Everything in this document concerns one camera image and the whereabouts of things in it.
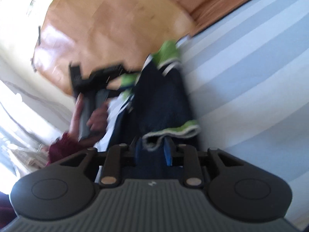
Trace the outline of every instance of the light blue stripe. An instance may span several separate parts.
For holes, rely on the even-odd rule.
[[[231,14],[229,14],[226,17],[224,17],[223,19],[221,19],[219,22],[217,22],[214,25],[210,26],[207,30],[205,30],[205,31],[201,32],[200,34],[196,35],[194,38],[191,39],[190,44],[188,44],[187,46],[183,47],[183,51],[184,52],[187,51],[189,48],[191,48],[193,45],[198,43],[204,37],[206,37],[209,34],[211,34],[212,32],[214,32],[220,26],[225,24],[227,21],[231,20],[232,18],[234,18],[235,16],[239,15],[241,12],[243,12],[244,10],[246,10],[247,8],[251,7],[252,5],[256,4],[259,1],[261,1],[261,0],[251,0],[251,1],[247,2],[247,3],[245,3],[244,5],[242,5],[241,7],[236,9],[235,11],[233,11]]]
[[[261,24],[273,18],[287,7],[291,6],[298,0],[277,0],[267,7],[254,14],[230,32],[226,33],[219,40],[208,46],[206,49],[197,54],[194,58],[183,64],[183,73],[188,74],[206,61],[217,55],[220,51],[227,48],[244,35],[248,34]]]
[[[308,123],[309,103],[268,130],[225,151],[289,182],[309,170]]]
[[[190,94],[203,116],[263,82],[309,48],[309,15]]]

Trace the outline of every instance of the human hand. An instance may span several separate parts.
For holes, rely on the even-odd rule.
[[[93,111],[92,115],[90,116],[90,119],[87,122],[87,126],[90,127],[90,130],[98,134],[90,138],[78,141],[79,121],[82,109],[83,109],[83,95],[79,94],[75,104],[75,109],[73,112],[68,136],[70,139],[78,142],[79,145],[82,145],[84,147],[93,147],[94,144],[97,143],[99,140],[101,140],[101,138],[103,138],[103,136],[106,133],[108,105],[107,103],[104,103],[100,108]]]

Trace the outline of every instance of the white logo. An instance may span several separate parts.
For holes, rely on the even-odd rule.
[[[153,187],[153,186],[157,185],[157,183],[155,181],[152,181],[152,182],[148,182],[148,185]]]

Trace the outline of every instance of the striped bed sheet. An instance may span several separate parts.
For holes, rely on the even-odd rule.
[[[309,0],[252,0],[180,46],[201,126],[218,147],[287,181],[309,223]]]

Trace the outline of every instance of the mattress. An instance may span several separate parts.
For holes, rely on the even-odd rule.
[[[202,149],[287,181],[309,222],[309,0],[252,0],[180,46]]]

